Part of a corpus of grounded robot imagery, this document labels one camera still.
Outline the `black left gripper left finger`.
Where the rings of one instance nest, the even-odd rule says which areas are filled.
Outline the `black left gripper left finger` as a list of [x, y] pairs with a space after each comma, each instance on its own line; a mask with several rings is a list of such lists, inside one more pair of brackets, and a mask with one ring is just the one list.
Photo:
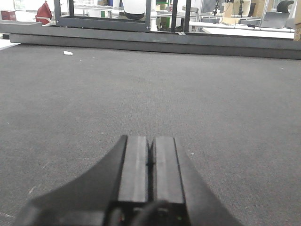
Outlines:
[[29, 201], [15, 226], [104, 226], [115, 208], [148, 202], [148, 142], [122, 135], [91, 169]]

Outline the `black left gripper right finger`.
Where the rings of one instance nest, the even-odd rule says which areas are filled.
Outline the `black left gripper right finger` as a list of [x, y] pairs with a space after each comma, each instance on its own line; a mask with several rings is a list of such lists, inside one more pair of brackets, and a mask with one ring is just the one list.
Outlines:
[[210, 190], [174, 137], [156, 137], [153, 154], [153, 199], [169, 202], [183, 226], [240, 226]]

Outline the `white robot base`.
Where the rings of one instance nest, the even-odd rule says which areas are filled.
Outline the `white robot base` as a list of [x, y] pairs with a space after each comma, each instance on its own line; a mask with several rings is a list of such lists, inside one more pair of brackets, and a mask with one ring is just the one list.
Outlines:
[[123, 12], [126, 19], [119, 19], [120, 1], [112, 2], [112, 28], [119, 31], [156, 32], [157, 12], [154, 0], [124, 0]]

